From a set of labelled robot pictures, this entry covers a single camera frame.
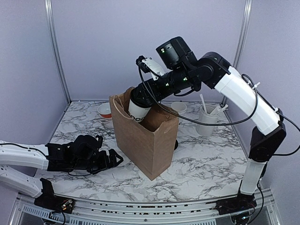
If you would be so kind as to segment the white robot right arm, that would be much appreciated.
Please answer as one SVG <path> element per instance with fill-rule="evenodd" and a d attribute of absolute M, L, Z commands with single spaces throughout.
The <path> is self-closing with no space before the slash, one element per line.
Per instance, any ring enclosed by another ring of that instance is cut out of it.
<path fill-rule="evenodd" d="M 202 84 L 235 103 L 255 123 L 243 180 L 237 196 L 228 200 L 235 209 L 244 209 L 254 198 L 267 162 L 286 137 L 283 116 L 259 96 L 257 85 L 247 75 L 240 74 L 218 53 L 208 52 L 197 59 L 182 37 L 170 39 L 156 51 L 169 72 L 150 58 L 140 56 L 136 60 L 139 73 L 151 73 L 152 77 L 131 91 L 130 117 L 141 122 L 162 99 L 179 96 L 183 89 L 199 91 Z"/>

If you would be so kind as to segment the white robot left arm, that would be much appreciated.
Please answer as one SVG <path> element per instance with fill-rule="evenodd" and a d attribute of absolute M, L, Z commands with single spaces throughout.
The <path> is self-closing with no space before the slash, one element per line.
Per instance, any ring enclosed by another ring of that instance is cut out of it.
<path fill-rule="evenodd" d="M 52 183 L 44 178 L 28 176 L 12 166 L 25 166 L 49 172 L 86 171 L 95 175 L 115 168 L 123 162 L 114 149 L 101 150 L 103 137 L 79 135 L 66 144 L 20 145 L 0 143 L 0 180 L 7 186 L 35 199 L 34 204 L 43 208 L 70 213 L 74 200 L 55 195 Z"/>

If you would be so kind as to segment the white wrapped straw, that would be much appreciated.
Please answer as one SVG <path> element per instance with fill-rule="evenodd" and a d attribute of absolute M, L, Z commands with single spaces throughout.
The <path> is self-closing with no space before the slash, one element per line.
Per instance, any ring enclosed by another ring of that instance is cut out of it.
<path fill-rule="evenodd" d="M 201 102 L 202 102 L 203 110 L 207 114 L 208 112 L 207 112 L 207 108 L 206 108 L 206 104 L 205 104 L 203 94 L 200 94 L 199 96 L 200 96 L 200 99 L 201 99 Z"/>

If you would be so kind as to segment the white wrapped utensil packet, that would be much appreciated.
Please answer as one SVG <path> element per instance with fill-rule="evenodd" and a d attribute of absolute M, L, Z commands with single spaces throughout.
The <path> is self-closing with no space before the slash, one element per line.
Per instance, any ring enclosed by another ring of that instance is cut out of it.
<path fill-rule="evenodd" d="M 228 104 L 226 104 L 225 106 L 218 105 L 210 114 L 219 115 L 221 112 L 227 110 L 227 108 L 228 108 Z"/>

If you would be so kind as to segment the aluminium front rail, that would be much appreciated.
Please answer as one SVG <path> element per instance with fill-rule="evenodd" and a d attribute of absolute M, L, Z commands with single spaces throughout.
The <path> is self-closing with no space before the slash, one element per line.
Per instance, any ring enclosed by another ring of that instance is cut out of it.
<path fill-rule="evenodd" d="M 270 189 L 256 191 L 256 208 L 220 215 L 219 199 L 188 202 L 116 202 L 74 198 L 70 214 L 49 215 L 50 210 L 38 207 L 34 199 L 18 194 L 10 225 L 236 225 L 239 219 L 254 225 L 282 224 Z"/>

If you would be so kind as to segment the stack of white paper cups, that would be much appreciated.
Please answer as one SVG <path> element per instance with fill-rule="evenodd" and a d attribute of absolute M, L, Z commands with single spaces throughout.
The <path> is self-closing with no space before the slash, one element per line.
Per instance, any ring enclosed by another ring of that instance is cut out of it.
<path fill-rule="evenodd" d="M 178 114 L 184 114 L 187 111 L 187 106 L 183 102 L 172 102 L 171 108 L 175 110 Z"/>

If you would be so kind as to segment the black cup lid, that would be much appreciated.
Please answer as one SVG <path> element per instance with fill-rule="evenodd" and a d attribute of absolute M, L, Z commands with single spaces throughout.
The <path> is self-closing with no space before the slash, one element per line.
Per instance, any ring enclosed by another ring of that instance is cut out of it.
<path fill-rule="evenodd" d="M 149 108 L 153 106 L 152 98 L 143 90 L 134 88 L 130 93 L 130 100 L 138 107 Z"/>

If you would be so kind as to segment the brown paper bag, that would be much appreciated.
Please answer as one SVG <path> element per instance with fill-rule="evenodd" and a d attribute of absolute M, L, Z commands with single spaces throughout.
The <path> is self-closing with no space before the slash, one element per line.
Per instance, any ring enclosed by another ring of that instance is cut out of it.
<path fill-rule="evenodd" d="M 178 114 L 170 107 L 154 105 L 142 122 L 128 113 L 130 92 L 109 97 L 118 148 L 150 179 L 170 165 L 177 138 Z"/>

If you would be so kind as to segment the left aluminium frame post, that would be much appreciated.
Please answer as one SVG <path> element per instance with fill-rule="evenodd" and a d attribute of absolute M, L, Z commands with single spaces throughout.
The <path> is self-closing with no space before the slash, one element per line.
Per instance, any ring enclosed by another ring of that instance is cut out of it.
<path fill-rule="evenodd" d="M 57 37 L 56 37 L 56 30 L 55 30 L 53 8 L 52 8 L 51 0 L 45 0 L 45 11 L 46 11 L 48 29 L 49 29 L 49 33 L 50 33 L 50 40 L 51 40 L 51 44 L 52 44 L 52 50 L 53 50 L 55 64 L 56 64 L 56 67 L 58 70 L 59 78 L 60 78 L 60 83 L 62 85 L 62 90 L 63 90 L 64 96 L 65 96 L 66 102 L 68 105 L 70 105 L 72 101 L 71 101 L 70 93 L 68 90 L 62 62 L 61 62 L 59 45 L 58 45 L 58 41 L 57 41 Z"/>

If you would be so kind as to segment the orange white bowl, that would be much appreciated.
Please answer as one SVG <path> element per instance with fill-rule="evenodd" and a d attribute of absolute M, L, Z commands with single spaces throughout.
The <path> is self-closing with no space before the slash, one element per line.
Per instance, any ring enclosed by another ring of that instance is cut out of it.
<path fill-rule="evenodd" d="M 97 108 L 97 112 L 102 118 L 109 119 L 112 117 L 110 104 L 108 102 L 99 105 Z"/>

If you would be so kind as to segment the white paper coffee cup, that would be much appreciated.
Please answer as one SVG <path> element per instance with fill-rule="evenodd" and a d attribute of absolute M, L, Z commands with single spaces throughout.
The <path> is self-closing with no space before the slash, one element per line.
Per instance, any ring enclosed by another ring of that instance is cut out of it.
<path fill-rule="evenodd" d="M 149 111 L 150 107 L 140 107 L 136 105 L 132 100 L 129 101 L 128 113 L 134 121 L 138 123 L 142 122 Z"/>

